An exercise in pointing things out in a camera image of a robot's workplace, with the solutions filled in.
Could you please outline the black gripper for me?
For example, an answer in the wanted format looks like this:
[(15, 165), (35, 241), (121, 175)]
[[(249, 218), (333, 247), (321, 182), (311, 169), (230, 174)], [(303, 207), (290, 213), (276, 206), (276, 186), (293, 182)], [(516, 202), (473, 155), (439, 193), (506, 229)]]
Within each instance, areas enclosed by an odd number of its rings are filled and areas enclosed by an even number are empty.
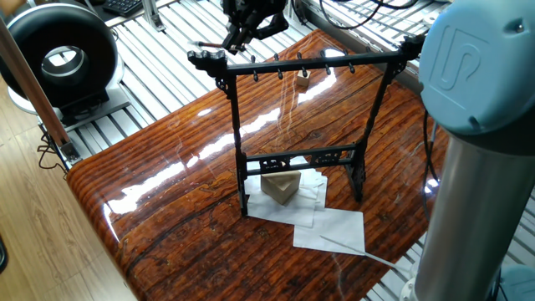
[(223, 13), (228, 16), (228, 34), (222, 47), (230, 54), (245, 49), (253, 39), (265, 39), (288, 29), (283, 15), (286, 0), (221, 0)]

